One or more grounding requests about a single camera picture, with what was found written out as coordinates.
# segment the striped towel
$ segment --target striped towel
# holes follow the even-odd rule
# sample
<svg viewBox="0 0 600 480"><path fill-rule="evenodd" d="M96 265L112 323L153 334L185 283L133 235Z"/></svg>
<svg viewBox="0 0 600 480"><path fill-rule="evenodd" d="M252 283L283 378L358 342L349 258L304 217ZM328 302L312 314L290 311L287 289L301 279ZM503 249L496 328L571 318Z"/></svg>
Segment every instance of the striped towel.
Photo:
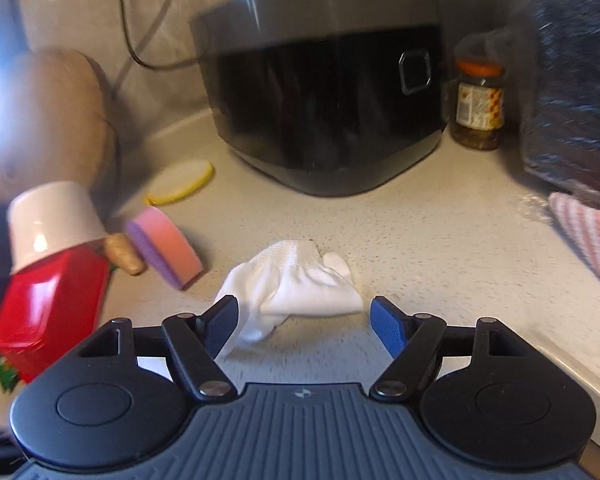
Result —
<svg viewBox="0 0 600 480"><path fill-rule="evenodd" d="M564 193L551 193L549 208L600 277L600 210Z"/></svg>

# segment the red plastic box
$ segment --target red plastic box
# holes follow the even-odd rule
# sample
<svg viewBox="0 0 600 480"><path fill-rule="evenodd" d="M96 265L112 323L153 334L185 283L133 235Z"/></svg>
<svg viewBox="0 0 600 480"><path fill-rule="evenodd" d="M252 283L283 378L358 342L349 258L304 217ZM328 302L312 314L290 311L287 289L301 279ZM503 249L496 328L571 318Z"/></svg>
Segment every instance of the red plastic box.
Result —
<svg viewBox="0 0 600 480"><path fill-rule="evenodd" d="M108 281L109 262L87 245L12 276L0 307L0 355L31 382L93 332Z"/></svg>

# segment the speckled white countertop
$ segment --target speckled white countertop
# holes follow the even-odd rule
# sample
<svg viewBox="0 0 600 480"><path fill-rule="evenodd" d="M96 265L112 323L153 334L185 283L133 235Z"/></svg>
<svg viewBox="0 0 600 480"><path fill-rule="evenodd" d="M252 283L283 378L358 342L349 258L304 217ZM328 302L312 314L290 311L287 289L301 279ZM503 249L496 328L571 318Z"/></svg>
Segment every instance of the speckled white countertop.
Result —
<svg viewBox="0 0 600 480"><path fill-rule="evenodd" d="M180 292L153 270L135 278L118 271L103 318L142 326L200 313L231 268L275 241L311 239L347 259L366 304L382 294L408 313L459 325L497 317L600 390L600 282L554 227L519 213L522 196L551 188L523 173L516 150L474 152L445 134L434 153L376 190L315 198L252 170L215 135L208 115L193 118L136 156L160 166L187 153L216 167L205 189L163 208L207 272ZM138 194L118 220L141 209ZM219 365L238 388L246 381L367 388L389 362L366 316L357 315L290 319ZM598 411L600 444L600 401Z"/></svg>

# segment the power cord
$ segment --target power cord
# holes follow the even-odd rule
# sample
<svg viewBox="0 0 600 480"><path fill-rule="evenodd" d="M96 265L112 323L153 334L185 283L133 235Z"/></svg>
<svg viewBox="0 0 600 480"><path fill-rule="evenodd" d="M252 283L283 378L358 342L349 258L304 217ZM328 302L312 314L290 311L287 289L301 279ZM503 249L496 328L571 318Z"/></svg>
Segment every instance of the power cord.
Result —
<svg viewBox="0 0 600 480"><path fill-rule="evenodd" d="M129 26L128 26L128 21L126 18L126 1L125 0L119 0L119 1L120 1L120 21L122 22L122 32L125 37L126 49L129 52L129 56L131 56L131 59L133 59L133 61L136 64L138 64L139 66L141 66L147 70L152 70L154 72L171 72L173 70L180 70L183 68L188 68L188 67L193 66L196 63L198 63L198 61L200 60L200 58L198 58L198 57L190 57L187 59L183 59L181 61L175 61L173 63L167 63L167 64L161 64L161 65L147 63L144 60L142 60L138 56L138 53L136 52L136 50L131 45L131 38L129 37ZM158 12L156 19L152 23L150 30L145 35L145 38L152 37L155 34L155 31L160 27L160 25L162 24L162 21L164 20L166 13L167 13L167 10L169 10L169 7L171 6L171 1L172 0L164 0L163 1L162 5L160 7L160 11Z"/></svg>

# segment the glass jar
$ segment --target glass jar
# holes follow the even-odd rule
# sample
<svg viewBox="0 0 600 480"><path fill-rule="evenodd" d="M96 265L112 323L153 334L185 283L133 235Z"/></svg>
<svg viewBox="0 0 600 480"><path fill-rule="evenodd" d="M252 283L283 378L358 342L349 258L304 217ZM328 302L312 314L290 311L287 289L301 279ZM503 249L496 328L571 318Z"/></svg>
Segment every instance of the glass jar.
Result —
<svg viewBox="0 0 600 480"><path fill-rule="evenodd" d="M462 60L456 60L456 66L460 82L451 135L463 146L495 150L504 126L504 67Z"/></svg>

